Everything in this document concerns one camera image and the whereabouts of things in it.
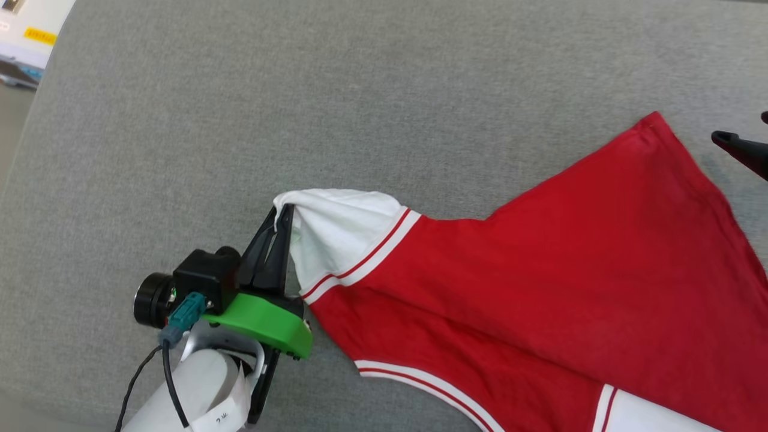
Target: camera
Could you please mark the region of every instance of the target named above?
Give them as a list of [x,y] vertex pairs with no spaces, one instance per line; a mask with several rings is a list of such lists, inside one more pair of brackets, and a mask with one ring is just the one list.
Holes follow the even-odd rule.
[[221,315],[239,290],[240,263],[240,253],[228,246],[215,254],[197,249],[173,274],[150,274],[134,297],[136,322],[162,329],[174,308],[193,292],[206,298],[208,314]]

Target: teal connector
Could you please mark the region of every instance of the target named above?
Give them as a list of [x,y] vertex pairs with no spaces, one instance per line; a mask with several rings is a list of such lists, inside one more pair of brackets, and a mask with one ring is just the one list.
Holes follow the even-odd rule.
[[179,304],[179,307],[170,314],[168,325],[157,336],[160,346],[168,341],[171,348],[176,347],[184,336],[184,332],[191,329],[194,323],[200,320],[205,310],[205,297],[200,293],[189,293]]

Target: red and white stripe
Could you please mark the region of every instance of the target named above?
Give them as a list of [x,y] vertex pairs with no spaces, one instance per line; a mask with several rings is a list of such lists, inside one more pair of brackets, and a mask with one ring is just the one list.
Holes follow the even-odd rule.
[[374,242],[375,246],[359,263],[341,274],[326,274],[315,284],[312,284],[311,288],[301,290],[299,294],[307,304],[312,304],[336,285],[350,286],[360,281],[384,261],[387,255],[405,238],[420,217],[419,213],[409,208],[403,208],[398,214],[394,226],[384,231],[386,235],[383,239]]
[[616,390],[616,387],[608,384],[603,386],[600,399],[598,399],[598,408],[594,413],[592,432],[606,432],[608,419],[611,415],[611,406],[614,404],[614,398],[616,397]]
[[358,360],[355,365],[359,369],[361,377],[389,378],[440,398],[469,417],[483,432],[504,431],[502,426],[480,404],[449,382],[441,380],[435,375],[413,367],[397,366],[379,361]]

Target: gray couch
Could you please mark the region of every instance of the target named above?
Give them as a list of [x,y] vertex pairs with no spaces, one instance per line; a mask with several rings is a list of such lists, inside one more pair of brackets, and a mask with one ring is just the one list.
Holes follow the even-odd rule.
[[[766,262],[768,187],[709,135],[768,135],[767,19],[705,0],[78,0],[0,201],[0,391],[110,430],[155,344],[139,282],[195,248],[243,250],[276,194],[379,190],[482,218],[653,110]],[[314,328],[260,430],[475,429],[358,377]],[[161,381],[154,361],[129,416]]]

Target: black cable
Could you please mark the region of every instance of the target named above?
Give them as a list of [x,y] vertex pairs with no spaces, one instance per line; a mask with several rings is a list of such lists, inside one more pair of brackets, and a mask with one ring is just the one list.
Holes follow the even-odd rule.
[[139,378],[139,374],[141,373],[141,370],[144,369],[144,366],[147,366],[147,363],[149,363],[150,360],[152,360],[152,357],[154,357],[155,353],[157,353],[159,350],[161,350],[162,347],[156,347],[152,350],[152,352],[149,353],[147,358],[144,359],[144,361],[141,362],[139,365],[139,368],[136,370],[136,374],[134,374],[134,377],[131,378],[131,382],[128,384],[128,391],[125,392],[125,397],[123,398],[123,407],[120,409],[120,417],[118,417],[118,424],[114,427],[115,432],[120,432],[120,430],[123,428],[123,418],[125,417],[125,411],[128,409],[128,398],[131,397],[131,392],[134,389],[134,384],[136,384],[136,379]]
[[184,415],[184,409],[181,407],[179,401],[179,395],[176,394],[176,387],[174,386],[174,378],[170,374],[170,341],[163,341],[163,370],[165,371],[165,382],[168,384],[168,393],[170,393],[170,401],[174,403],[176,408],[176,414],[179,414],[179,420],[181,420],[181,426],[187,429],[190,422],[187,421],[187,416]]

